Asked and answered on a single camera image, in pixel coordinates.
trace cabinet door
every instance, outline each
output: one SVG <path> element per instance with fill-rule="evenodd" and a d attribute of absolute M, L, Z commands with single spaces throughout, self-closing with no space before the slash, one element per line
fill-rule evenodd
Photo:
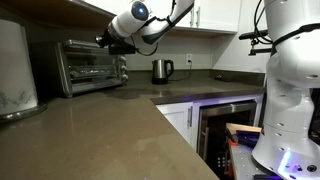
<path fill-rule="evenodd" d="M 190 144 L 192 102 L 158 105 L 157 108 Z"/>
<path fill-rule="evenodd" d="M 158 18 L 166 18 L 171 13 L 172 0 L 153 1 L 148 5 L 152 9 L 152 13 L 154 16 L 157 16 Z M 193 18 L 193 15 L 192 15 L 192 12 L 190 11 L 176 24 L 175 27 L 185 27 L 185 28 L 191 27 L 190 23 L 192 18 Z"/>
<path fill-rule="evenodd" d="M 178 28 L 191 28 L 194 26 L 194 19 L 195 19 L 195 16 L 194 16 L 194 8 L 191 9 L 191 11 L 186 14 L 177 24 L 175 27 L 178 27 Z"/>
<path fill-rule="evenodd" d="M 197 28 L 237 32 L 241 0 L 196 0 Z"/>

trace kettle handle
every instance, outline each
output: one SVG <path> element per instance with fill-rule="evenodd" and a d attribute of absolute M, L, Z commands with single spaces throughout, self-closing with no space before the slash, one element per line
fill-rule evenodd
<path fill-rule="evenodd" d="M 167 74 L 167 78 L 169 78 L 174 72 L 173 61 L 172 60 L 166 60 L 165 62 L 166 62 L 166 66 L 167 66 L 167 64 L 170 64 L 170 72 L 169 72 L 169 74 Z"/>

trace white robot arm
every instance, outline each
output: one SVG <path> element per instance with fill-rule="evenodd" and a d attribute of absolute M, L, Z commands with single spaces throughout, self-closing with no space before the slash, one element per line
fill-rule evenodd
<path fill-rule="evenodd" d="M 267 104 L 253 159 L 284 179 L 319 180 L 320 148 L 308 138 L 320 87 L 320 0 L 264 0 L 273 53 Z"/>
<path fill-rule="evenodd" d="M 172 11 L 164 19 L 152 14 L 144 0 L 134 0 L 118 16 L 114 17 L 104 35 L 97 36 L 100 47 L 123 43 L 124 39 L 139 31 L 147 44 L 153 44 L 174 27 L 192 8 L 194 0 L 172 0 Z"/>

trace cable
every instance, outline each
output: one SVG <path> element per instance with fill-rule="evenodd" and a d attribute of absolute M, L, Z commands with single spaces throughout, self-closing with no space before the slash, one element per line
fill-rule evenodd
<path fill-rule="evenodd" d="M 185 80 L 185 79 L 190 78 L 190 76 L 191 76 L 191 68 L 192 68 L 192 61 L 191 61 L 190 69 L 189 69 L 189 74 L 188 74 L 187 77 L 184 77 L 184 78 L 181 78 L 181 79 L 169 79 L 168 81 L 181 81 L 181 80 Z"/>
<path fill-rule="evenodd" d="M 260 7 L 260 4 L 261 4 L 262 0 L 259 1 L 257 7 L 256 7 L 256 10 L 255 10 L 255 13 L 254 13 L 254 33 L 256 35 L 256 38 L 258 40 L 258 42 L 260 42 L 261 44 L 272 44 L 272 41 L 270 39 L 267 39 L 265 37 L 263 37 L 258 29 L 258 23 L 262 17 L 262 14 L 265 10 L 265 8 L 262 9 L 261 13 L 260 13 L 260 16 L 259 16 L 259 19 L 257 21 L 257 13 L 258 13 L 258 9 Z"/>
<path fill-rule="evenodd" d="M 172 15 L 173 11 L 174 11 L 174 6 L 176 5 L 176 0 L 172 0 L 172 6 L 171 6 L 171 13 L 170 16 Z"/>
<path fill-rule="evenodd" d="M 134 42 L 133 37 L 130 36 L 130 38 L 131 38 L 132 44 L 133 44 L 136 52 L 139 53 L 139 54 L 141 54 L 141 55 L 143 55 L 143 56 L 151 56 L 151 55 L 153 55 L 154 53 L 156 53 L 157 50 L 158 50 L 158 45 L 159 45 L 159 43 L 156 44 L 156 48 L 155 48 L 151 53 L 149 53 L 149 54 L 142 53 L 142 52 L 139 50 L 139 48 L 136 48 L 136 43 Z"/>

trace toaster oven door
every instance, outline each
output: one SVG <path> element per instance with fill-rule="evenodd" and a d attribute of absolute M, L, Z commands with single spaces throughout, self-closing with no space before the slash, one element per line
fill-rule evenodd
<path fill-rule="evenodd" d="M 64 45 L 64 57 L 73 93 L 122 84 L 119 56 L 106 48 Z"/>

